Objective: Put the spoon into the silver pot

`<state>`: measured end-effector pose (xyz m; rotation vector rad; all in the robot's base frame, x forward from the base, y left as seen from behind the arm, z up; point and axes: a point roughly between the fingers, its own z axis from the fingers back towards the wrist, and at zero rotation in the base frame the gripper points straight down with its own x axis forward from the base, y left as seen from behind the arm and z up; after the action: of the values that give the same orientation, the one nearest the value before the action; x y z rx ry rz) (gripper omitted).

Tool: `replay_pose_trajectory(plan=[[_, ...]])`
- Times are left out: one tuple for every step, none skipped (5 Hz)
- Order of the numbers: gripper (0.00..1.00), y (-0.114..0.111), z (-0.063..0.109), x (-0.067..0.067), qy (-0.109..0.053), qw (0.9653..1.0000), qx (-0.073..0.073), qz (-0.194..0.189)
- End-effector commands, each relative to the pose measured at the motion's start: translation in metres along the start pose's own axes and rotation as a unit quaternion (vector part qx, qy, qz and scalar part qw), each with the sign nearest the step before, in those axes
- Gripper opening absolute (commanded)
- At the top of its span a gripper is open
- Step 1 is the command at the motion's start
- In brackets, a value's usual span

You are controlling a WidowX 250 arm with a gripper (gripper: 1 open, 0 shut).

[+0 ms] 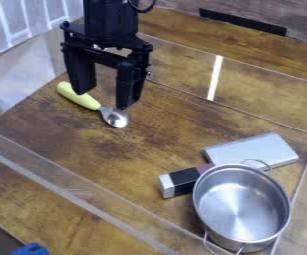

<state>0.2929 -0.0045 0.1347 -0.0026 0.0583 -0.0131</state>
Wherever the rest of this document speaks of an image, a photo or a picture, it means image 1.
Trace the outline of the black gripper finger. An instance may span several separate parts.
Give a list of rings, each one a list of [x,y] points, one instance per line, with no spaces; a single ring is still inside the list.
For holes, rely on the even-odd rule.
[[[95,64],[78,50],[64,49],[63,56],[71,87],[80,95],[96,85]]]
[[[117,108],[123,110],[139,98],[145,79],[147,76],[149,63],[123,61],[117,71]]]

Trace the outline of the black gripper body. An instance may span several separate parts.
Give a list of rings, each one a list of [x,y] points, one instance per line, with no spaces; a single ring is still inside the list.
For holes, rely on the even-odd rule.
[[[68,71],[75,65],[94,60],[96,53],[109,64],[115,58],[103,53],[106,48],[129,49],[127,59],[135,66],[147,69],[150,52],[154,46],[138,38],[138,15],[154,8],[150,4],[139,8],[139,0],[83,0],[82,24],[64,21],[60,29],[64,33],[62,52]]]

